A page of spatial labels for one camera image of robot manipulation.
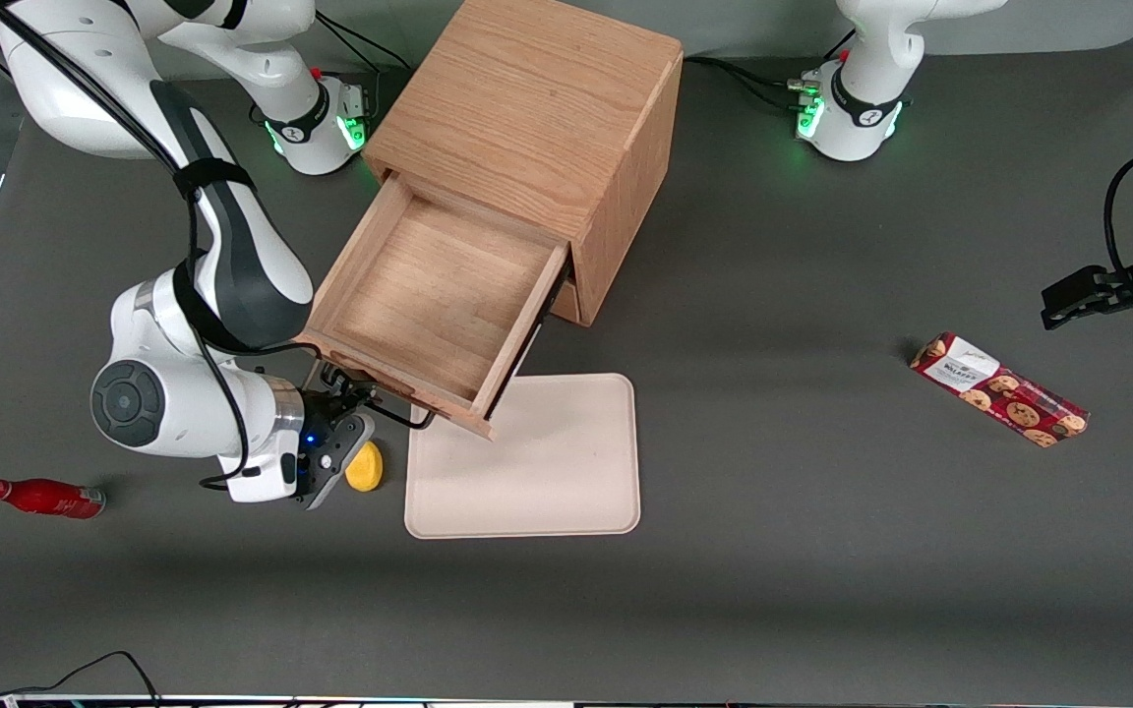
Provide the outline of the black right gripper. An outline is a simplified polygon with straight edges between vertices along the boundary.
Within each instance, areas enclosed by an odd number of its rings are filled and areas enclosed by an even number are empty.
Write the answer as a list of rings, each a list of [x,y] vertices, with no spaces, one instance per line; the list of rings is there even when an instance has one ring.
[[[324,500],[340,480],[352,442],[351,409],[378,402],[373,382],[353,382],[332,364],[321,364],[327,390],[303,391],[303,429],[297,452],[296,500]]]

